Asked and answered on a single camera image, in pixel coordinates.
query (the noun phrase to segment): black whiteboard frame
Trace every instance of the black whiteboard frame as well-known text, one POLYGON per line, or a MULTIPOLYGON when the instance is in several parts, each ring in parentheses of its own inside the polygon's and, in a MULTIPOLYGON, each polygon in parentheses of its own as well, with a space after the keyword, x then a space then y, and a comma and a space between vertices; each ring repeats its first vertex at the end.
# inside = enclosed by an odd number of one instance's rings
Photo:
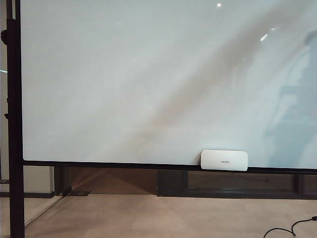
MULTIPOLYGON (((18 128, 16 140, 17 150, 21 155, 21 163, 26 166, 71 166, 71 167, 99 167, 99 168, 131 168, 131 169, 156 169, 156 170, 182 170, 182 171, 214 171, 203 170, 199 165, 167 165, 167 164, 132 164, 132 163, 94 163, 94 162, 55 162, 55 161, 26 161, 23 159, 23 141, 22 141, 22 92, 21 92, 21 15, 20 0, 15 1, 15 15, 17 25, 17 79, 16 87, 8 88, 11 95, 15 95, 17 99, 17 116, 16 120, 18 128)), ((263 174, 302 174, 317 175, 317 169, 282 169, 282 168, 257 168, 249 167, 245 173, 263 173, 263 174)))

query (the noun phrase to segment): whiteboard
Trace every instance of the whiteboard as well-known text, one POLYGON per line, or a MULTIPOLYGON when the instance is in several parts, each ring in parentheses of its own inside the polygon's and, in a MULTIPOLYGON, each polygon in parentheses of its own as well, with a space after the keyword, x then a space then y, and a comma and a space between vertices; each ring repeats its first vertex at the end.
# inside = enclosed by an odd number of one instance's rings
POLYGON ((317 0, 21 0, 26 161, 317 169, 317 0))

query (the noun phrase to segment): black cable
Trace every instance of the black cable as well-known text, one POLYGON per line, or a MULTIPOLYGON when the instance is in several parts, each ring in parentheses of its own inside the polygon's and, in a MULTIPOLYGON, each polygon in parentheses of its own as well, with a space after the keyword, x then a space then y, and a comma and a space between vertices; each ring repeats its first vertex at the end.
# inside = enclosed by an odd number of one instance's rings
POLYGON ((268 230, 268 231, 266 232, 266 234, 264 235, 263 238, 265 238, 268 233, 270 233, 271 231, 274 231, 274 230, 286 231, 286 232, 289 232, 289 233, 293 234, 294 236, 296 236, 296 235, 295 235, 293 232, 291 232, 290 230, 287 230, 287 229, 284 229, 284 228, 273 228, 273 229, 271 229, 271 230, 268 230))
POLYGON ((292 225, 292 232, 294 233, 294 226, 297 224, 297 223, 300 223, 300 222, 309 222, 309 221, 312 221, 314 217, 310 218, 310 219, 307 219, 307 220, 301 220, 301 221, 297 221, 295 222, 293 225, 292 225))
POLYGON ((265 238, 268 233, 270 233, 271 231, 274 231, 274 230, 286 231, 286 232, 291 233, 293 236, 296 236, 296 234, 295 234, 295 232, 294 232, 294 226, 295 226, 296 224, 300 223, 300 222, 309 222, 309 221, 317 221, 317 216, 314 216, 314 217, 312 217, 312 218, 310 218, 310 219, 307 219, 307 220, 301 220, 301 221, 295 222, 295 223, 292 225, 292 230, 291 230, 291 231, 288 230, 288 229, 284 229, 284 228, 273 228, 273 229, 271 229, 271 230, 268 230, 268 231, 265 233, 265 235, 263 236, 263 238, 265 238))

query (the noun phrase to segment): white device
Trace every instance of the white device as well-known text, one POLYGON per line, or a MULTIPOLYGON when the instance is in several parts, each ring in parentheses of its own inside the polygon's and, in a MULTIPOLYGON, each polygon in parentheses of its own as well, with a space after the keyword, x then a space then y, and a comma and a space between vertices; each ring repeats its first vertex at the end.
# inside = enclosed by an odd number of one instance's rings
POLYGON ((204 170, 248 169, 248 153, 245 151, 204 150, 201 154, 201 167, 204 170))

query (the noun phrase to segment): whiteboard stand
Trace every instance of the whiteboard stand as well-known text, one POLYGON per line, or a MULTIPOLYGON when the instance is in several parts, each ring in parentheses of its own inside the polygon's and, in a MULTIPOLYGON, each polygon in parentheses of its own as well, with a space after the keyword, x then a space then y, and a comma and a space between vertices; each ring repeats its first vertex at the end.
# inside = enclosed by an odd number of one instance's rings
MULTIPOLYGON (((95 163, 95 162, 52 162, 24 161, 22 145, 22 87, 21 87, 21 27, 20 0, 15 1, 16 20, 12 17, 12 0, 6 0, 7 30, 3 31, 2 39, 7 45, 7 78, 8 78, 8 146, 9 146, 9 178, 10 178, 10 237, 24 238, 24 183, 23 166, 77 166, 132 168, 180 171, 211 171, 202 170, 199 165, 179 164, 132 164, 132 163, 95 163)), ((294 174, 315 175, 315 169, 282 169, 249 167, 245 173, 259 174, 294 174)))
POLYGON ((24 184, 22 163, 21 130, 21 82, 18 82, 17 25, 12 18, 12 0, 6 1, 7 30, 3 33, 7 43, 7 87, 8 87, 8 146, 9 146, 9 197, 10 197, 10 237, 24 238, 24 184))

